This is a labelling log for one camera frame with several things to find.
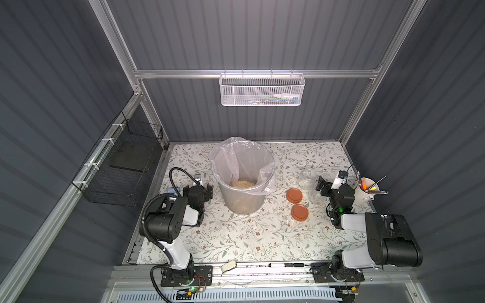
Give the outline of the oatmeal glass jar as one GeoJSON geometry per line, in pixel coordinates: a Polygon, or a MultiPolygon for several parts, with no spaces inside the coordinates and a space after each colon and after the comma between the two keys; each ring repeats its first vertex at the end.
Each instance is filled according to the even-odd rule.
{"type": "Polygon", "coordinates": [[[306,191],[314,190],[317,185],[317,179],[318,175],[313,169],[303,169],[298,177],[299,188],[306,191]]]}
{"type": "Polygon", "coordinates": [[[314,205],[324,205],[327,202],[327,198],[321,195],[320,191],[311,188],[308,191],[308,199],[314,205]]]}

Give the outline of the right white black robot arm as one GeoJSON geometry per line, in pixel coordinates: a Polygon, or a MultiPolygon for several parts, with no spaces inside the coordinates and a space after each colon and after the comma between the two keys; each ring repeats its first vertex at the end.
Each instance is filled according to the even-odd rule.
{"type": "Polygon", "coordinates": [[[363,281],[361,270],[391,265],[418,267],[423,263],[423,253],[409,224],[402,215],[355,213],[355,190],[346,178],[333,183],[318,177],[315,190],[328,198],[326,214],[330,223],[339,230],[361,232],[366,244],[354,249],[340,249],[326,266],[327,273],[337,282],[347,279],[363,281]]]}

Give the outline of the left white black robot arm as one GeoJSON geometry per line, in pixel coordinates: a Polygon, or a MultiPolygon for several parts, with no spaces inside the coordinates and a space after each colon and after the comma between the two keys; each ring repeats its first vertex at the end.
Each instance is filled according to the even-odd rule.
{"type": "Polygon", "coordinates": [[[194,184],[170,188],[144,206],[139,233],[166,255],[170,269],[187,271],[193,266],[193,257],[179,235],[183,227],[201,226],[205,203],[212,198],[213,186],[194,184]]]}

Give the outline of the white utensil cup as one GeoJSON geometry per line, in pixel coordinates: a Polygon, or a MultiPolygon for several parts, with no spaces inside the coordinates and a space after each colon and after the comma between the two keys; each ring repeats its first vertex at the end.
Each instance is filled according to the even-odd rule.
{"type": "Polygon", "coordinates": [[[369,178],[361,178],[354,193],[354,202],[363,204],[373,201],[377,196],[387,195],[389,192],[382,191],[376,181],[369,178]]]}

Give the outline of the clear plastic bin liner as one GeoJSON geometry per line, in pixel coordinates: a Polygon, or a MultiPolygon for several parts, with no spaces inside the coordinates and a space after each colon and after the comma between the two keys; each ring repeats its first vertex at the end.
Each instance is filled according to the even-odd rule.
{"type": "Polygon", "coordinates": [[[230,137],[213,147],[210,168],[221,188],[254,196],[273,194],[276,189],[276,160],[261,143],[230,137]]]}

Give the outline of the grey trash bin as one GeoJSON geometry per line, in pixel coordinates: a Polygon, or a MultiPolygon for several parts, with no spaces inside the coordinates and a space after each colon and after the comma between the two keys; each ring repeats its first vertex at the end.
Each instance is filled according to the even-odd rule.
{"type": "Polygon", "coordinates": [[[262,207],[265,198],[269,196],[254,196],[220,186],[219,189],[226,207],[237,215],[251,215],[257,212],[262,207]]]}

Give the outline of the floral table mat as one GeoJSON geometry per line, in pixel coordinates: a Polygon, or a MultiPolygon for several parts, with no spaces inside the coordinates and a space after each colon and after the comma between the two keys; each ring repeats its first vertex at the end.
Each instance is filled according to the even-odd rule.
{"type": "Polygon", "coordinates": [[[277,189],[251,215],[237,215],[223,201],[209,160],[217,144],[175,145],[161,189],[165,193],[168,188],[190,186],[196,173],[202,175],[204,185],[213,186],[213,198],[205,204],[201,226],[183,227],[179,235],[196,263],[322,261],[340,249],[366,244],[363,233],[339,230],[330,223],[326,214],[328,198],[324,205],[314,205],[308,191],[298,185],[300,172],[311,168],[326,181],[333,181],[340,170],[347,171],[348,183],[355,186],[356,174],[341,143],[262,143],[276,160],[277,189]],[[286,199],[290,188],[303,193],[298,204],[309,210],[304,222],[294,220],[290,214],[295,205],[286,199]]]}

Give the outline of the white tape roll piece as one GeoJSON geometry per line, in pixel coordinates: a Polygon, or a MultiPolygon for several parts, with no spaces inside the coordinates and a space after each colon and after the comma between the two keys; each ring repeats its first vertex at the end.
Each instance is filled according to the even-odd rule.
{"type": "Polygon", "coordinates": [[[225,274],[228,271],[231,271],[237,267],[237,261],[236,260],[231,260],[228,261],[227,263],[221,265],[221,273],[225,274]]]}

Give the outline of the white perforated vent strip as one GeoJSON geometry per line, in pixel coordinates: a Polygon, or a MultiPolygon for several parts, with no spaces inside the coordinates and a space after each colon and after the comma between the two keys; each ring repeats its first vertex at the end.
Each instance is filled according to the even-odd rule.
{"type": "Polygon", "coordinates": [[[165,290],[170,302],[342,302],[335,289],[327,287],[272,287],[245,289],[208,289],[190,297],[178,295],[175,290],[165,290]]]}

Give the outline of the markers in white basket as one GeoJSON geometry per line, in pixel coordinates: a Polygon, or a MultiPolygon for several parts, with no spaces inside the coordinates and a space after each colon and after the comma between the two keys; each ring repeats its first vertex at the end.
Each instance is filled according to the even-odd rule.
{"type": "Polygon", "coordinates": [[[298,93],[276,93],[273,95],[254,95],[244,97],[244,105],[299,105],[301,95],[298,93]]]}

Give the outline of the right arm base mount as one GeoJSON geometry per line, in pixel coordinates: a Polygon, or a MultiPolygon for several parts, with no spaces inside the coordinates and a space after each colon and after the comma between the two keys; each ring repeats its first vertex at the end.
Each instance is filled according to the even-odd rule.
{"type": "Polygon", "coordinates": [[[356,282],[360,284],[365,281],[361,271],[342,265],[333,265],[331,262],[312,263],[309,272],[312,274],[315,283],[356,282]]]}

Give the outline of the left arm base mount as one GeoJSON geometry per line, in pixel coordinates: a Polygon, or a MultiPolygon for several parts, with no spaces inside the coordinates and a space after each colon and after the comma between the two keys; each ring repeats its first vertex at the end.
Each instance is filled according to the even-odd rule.
{"type": "Polygon", "coordinates": [[[212,266],[189,266],[184,270],[171,268],[161,269],[161,287],[198,287],[211,286],[213,277],[212,266]]]}

